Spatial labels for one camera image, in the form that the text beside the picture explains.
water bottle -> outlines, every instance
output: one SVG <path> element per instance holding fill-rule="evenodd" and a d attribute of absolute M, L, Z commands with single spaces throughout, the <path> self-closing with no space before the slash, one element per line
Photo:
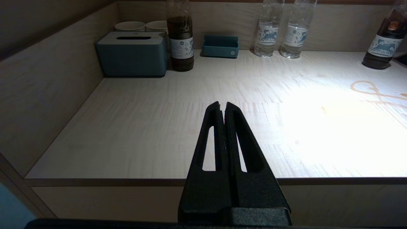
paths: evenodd
<path fill-rule="evenodd" d="M 407 0 L 394 3 L 377 31 L 362 64 L 369 68 L 385 69 L 407 33 Z"/>
<path fill-rule="evenodd" d="M 316 5 L 317 0 L 295 0 L 280 51 L 284 57 L 300 57 Z"/>
<path fill-rule="evenodd" d="M 254 53 L 259 57 L 273 55 L 277 32 L 280 27 L 284 0 L 264 0 L 258 21 L 257 39 Z"/>

bottle label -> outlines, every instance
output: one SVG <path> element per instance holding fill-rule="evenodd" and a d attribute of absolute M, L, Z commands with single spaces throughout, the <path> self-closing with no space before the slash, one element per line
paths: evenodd
<path fill-rule="evenodd" d="M 278 27 L 258 25 L 257 42 L 262 45 L 274 45 L 277 40 Z"/>
<path fill-rule="evenodd" d="M 392 39 L 376 35 L 370 45 L 368 53 L 378 57 L 393 57 L 393 54 L 400 46 L 401 41 L 402 39 Z"/>
<path fill-rule="evenodd" d="M 170 39 L 171 56 L 175 59 L 188 59 L 194 55 L 194 40 L 191 38 L 185 40 Z"/>
<path fill-rule="evenodd" d="M 302 47 L 304 45 L 307 32 L 308 29 L 288 26 L 287 32 L 285 33 L 284 43 L 291 47 Z"/>

clear water bottle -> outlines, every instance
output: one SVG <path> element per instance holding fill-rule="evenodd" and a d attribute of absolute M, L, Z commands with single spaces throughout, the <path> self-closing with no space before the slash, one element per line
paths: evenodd
<path fill-rule="evenodd" d="M 284 0 L 264 0 L 258 22 L 254 53 L 259 57 L 273 55 L 277 32 L 280 27 Z"/>
<path fill-rule="evenodd" d="M 281 55 L 298 58 L 311 24 L 317 0 L 295 0 L 281 47 Z"/>

wooden wall panel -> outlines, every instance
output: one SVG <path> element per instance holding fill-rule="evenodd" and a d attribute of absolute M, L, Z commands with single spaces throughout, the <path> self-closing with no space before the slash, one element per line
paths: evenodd
<path fill-rule="evenodd" d="M 89 15 L 113 0 L 2 0 L 0 1 L 0 53 L 10 52 L 45 38 L 49 32 Z"/>
<path fill-rule="evenodd" d="M 21 176 L 102 80 L 94 43 L 118 21 L 112 3 L 0 62 L 0 149 Z"/>
<path fill-rule="evenodd" d="M 407 185 L 281 187 L 294 225 L 407 226 Z M 59 218 L 176 222 L 183 187 L 33 187 Z"/>
<path fill-rule="evenodd" d="M 200 49 L 205 34 L 239 36 L 241 49 L 253 49 L 261 3 L 192 2 L 194 47 Z M 284 6 L 276 49 L 283 41 L 292 4 Z M 166 19 L 166 3 L 118 1 L 121 21 L 150 22 Z M 369 48 L 390 6 L 326 5 L 315 10 L 305 51 L 364 52 Z M 407 40 L 399 51 L 407 51 Z"/>

plastic bottle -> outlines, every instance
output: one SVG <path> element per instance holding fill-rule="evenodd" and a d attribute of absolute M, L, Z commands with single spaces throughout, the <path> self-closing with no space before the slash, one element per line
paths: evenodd
<path fill-rule="evenodd" d="M 273 55 L 278 28 L 282 16 L 284 0 L 264 0 L 258 21 L 257 38 L 254 53 L 259 57 Z"/>
<path fill-rule="evenodd" d="M 189 0 L 167 0 L 167 27 L 174 70 L 191 70 L 194 67 L 194 44 Z"/>
<path fill-rule="evenodd" d="M 389 16 L 383 20 L 362 64 L 374 69 L 388 68 L 406 33 L 407 0 L 398 0 L 394 3 Z"/>
<path fill-rule="evenodd" d="M 295 0 L 280 51 L 284 57 L 300 57 L 316 5 L 317 0 Z"/>

